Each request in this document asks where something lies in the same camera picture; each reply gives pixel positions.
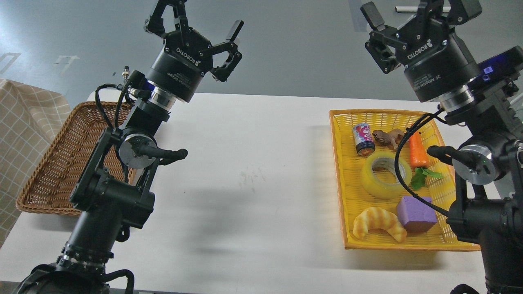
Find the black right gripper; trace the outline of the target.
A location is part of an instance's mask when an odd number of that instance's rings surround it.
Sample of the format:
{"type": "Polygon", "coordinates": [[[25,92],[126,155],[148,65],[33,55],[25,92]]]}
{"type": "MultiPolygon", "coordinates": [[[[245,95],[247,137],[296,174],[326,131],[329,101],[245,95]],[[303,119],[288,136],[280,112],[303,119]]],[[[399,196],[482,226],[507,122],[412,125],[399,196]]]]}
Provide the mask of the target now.
{"type": "Polygon", "coordinates": [[[399,30],[385,24],[374,2],[360,8],[371,28],[366,50],[384,74],[398,68],[400,63],[405,65],[404,74],[420,102],[467,85],[480,73],[454,27],[478,17],[483,11],[480,2],[450,0],[446,17],[442,15],[443,2],[421,0],[415,19],[399,30]],[[399,50],[398,60],[391,48],[399,50]]]}

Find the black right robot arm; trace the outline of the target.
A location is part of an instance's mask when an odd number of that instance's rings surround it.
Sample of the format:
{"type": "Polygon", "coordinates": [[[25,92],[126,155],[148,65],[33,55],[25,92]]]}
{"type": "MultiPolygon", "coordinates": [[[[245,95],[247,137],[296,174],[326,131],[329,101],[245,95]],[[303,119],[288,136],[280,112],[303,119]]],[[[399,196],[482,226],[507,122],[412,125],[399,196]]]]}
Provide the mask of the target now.
{"type": "Polygon", "coordinates": [[[365,47],[383,73],[404,66],[420,102],[436,101],[447,125],[464,123],[472,136],[459,149],[428,154],[454,168],[456,200],[446,217],[457,239],[478,244],[489,294],[522,292],[522,122],[508,100],[522,70],[515,46],[477,63],[455,27],[482,13],[478,0],[421,0],[400,28],[385,24],[373,2],[361,6],[371,32],[365,47]]]}

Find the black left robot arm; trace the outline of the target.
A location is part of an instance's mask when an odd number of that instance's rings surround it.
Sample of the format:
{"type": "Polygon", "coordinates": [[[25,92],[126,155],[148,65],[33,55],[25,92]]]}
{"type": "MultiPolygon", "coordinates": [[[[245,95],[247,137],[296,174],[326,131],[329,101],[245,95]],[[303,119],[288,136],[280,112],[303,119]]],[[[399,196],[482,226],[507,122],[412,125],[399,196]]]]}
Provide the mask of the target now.
{"type": "Polygon", "coordinates": [[[144,29],[163,39],[163,49],[148,74],[123,70],[123,84],[103,84],[95,103],[106,128],[101,133],[70,203],[82,213],[57,261],[36,266],[15,294],[108,294],[110,281],[128,269],[106,272],[115,242],[125,242],[153,212],[150,188],[160,165],[187,157],[186,149],[158,147],[154,138],[177,100],[189,102],[205,74],[225,82],[241,61],[235,43],[244,21],[237,20],[226,41],[211,42],[188,24],[184,0],[159,0],[144,29]]]}

